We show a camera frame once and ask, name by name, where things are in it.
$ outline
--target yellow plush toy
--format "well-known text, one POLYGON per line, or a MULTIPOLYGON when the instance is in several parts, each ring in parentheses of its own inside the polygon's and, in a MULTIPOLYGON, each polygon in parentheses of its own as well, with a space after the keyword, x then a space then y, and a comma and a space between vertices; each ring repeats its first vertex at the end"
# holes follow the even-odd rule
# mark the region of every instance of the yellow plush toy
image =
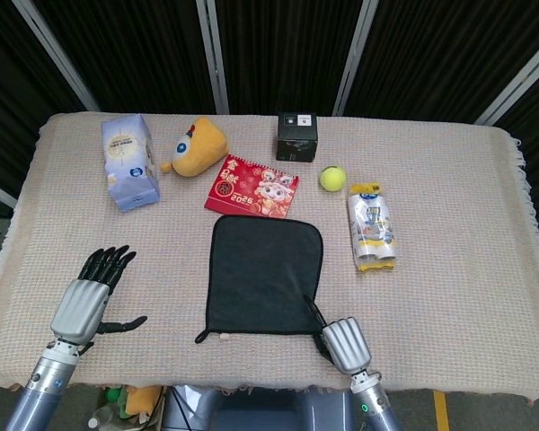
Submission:
POLYGON ((199 118, 173 148, 172 161, 162 164, 163 173, 174 169, 182 177, 194 177, 229 151, 222 132, 209 119, 199 118))

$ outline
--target floor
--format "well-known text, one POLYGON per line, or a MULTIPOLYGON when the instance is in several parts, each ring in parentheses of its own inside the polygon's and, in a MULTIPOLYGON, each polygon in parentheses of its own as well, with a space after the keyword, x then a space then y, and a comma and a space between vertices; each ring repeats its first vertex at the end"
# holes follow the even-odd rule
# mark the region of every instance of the floor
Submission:
MULTIPOLYGON (((7 231, 7 215, 0 214, 0 247, 7 231)), ((0 431, 19 392, 0 388, 0 431)), ((523 397, 449 393, 446 408, 436 409, 433 391, 400 391, 390 394, 397 417, 408 431, 539 431, 539 400, 529 405, 523 397)), ((68 389, 50 424, 50 431, 83 431, 89 415, 102 402, 102 390, 85 385, 68 389)))

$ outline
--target robotic hand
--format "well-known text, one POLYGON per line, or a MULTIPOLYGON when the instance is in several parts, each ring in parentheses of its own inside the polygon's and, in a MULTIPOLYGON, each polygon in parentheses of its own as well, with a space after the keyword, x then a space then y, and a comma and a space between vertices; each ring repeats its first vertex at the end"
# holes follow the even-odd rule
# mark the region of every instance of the robotic hand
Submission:
POLYGON ((366 415, 367 429, 402 431, 380 383, 381 374, 367 372, 371 354, 358 321, 348 317, 328 324, 314 301, 308 296, 305 300, 322 327, 322 334, 314 336, 315 345, 338 371, 351 376, 351 391, 366 415))
POLYGON ((68 286, 50 323, 57 339, 48 344, 34 367, 10 417, 8 431, 46 429, 80 356, 93 346, 93 336, 134 330, 147 320, 140 316, 130 323, 102 322, 114 287, 136 256, 134 251, 124 255, 128 248, 124 245, 117 250, 97 250, 84 264, 78 279, 68 286))

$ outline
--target yellow tennis ball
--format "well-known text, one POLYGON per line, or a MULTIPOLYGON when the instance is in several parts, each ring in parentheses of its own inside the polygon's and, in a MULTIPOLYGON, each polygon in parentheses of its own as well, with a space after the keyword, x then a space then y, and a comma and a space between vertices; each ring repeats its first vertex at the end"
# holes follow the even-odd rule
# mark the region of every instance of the yellow tennis ball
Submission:
POLYGON ((327 191, 338 191, 343 189, 345 181, 348 180, 343 168, 339 166, 328 166, 320 175, 320 184, 327 191))

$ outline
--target black cloth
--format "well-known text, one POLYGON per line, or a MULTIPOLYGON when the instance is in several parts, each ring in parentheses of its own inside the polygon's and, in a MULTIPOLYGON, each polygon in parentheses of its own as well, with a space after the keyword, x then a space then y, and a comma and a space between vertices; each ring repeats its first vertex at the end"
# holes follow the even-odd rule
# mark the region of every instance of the black cloth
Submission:
POLYGON ((304 295, 315 298, 323 240, 296 220, 224 215, 214 226, 206 329, 210 332, 315 334, 304 295))

